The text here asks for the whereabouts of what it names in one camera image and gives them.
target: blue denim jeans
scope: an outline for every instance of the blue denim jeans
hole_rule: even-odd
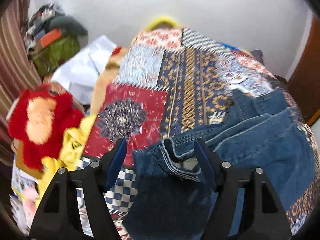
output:
[[[217,194],[195,159],[197,138],[236,167],[261,167],[285,210],[309,186],[315,175],[313,152],[282,92],[250,98],[234,90],[233,102],[223,123],[189,130],[133,153],[138,194],[123,225],[135,240],[201,237]],[[243,198],[239,190],[231,235],[239,228]]]

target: red stuffed animal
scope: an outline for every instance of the red stuffed animal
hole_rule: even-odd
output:
[[[23,141],[23,161],[42,170],[41,158],[58,159],[63,132],[78,127],[83,114],[72,105],[72,95],[58,94],[50,85],[23,90],[8,124],[9,134]]]

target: brown door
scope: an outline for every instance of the brown door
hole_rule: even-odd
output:
[[[301,60],[287,84],[308,125],[320,116],[320,22],[313,18]]]

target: metal bolt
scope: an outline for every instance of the metal bolt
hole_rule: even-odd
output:
[[[60,169],[58,169],[58,173],[59,174],[63,174],[63,173],[65,173],[66,172],[66,168],[60,168]]]
[[[224,167],[224,168],[230,168],[231,167],[231,164],[230,163],[228,163],[228,162],[223,162],[222,163],[222,167]]]
[[[99,162],[94,161],[94,162],[90,163],[90,166],[93,167],[93,168],[96,168],[96,167],[99,166]]]
[[[261,168],[256,168],[256,173],[262,174],[262,173],[263,173],[263,169],[261,169]]]

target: brown curtain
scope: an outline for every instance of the brown curtain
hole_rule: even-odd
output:
[[[13,152],[5,117],[21,90],[41,82],[23,42],[29,3],[30,0],[12,0],[0,19],[0,161],[6,165],[12,165]]]

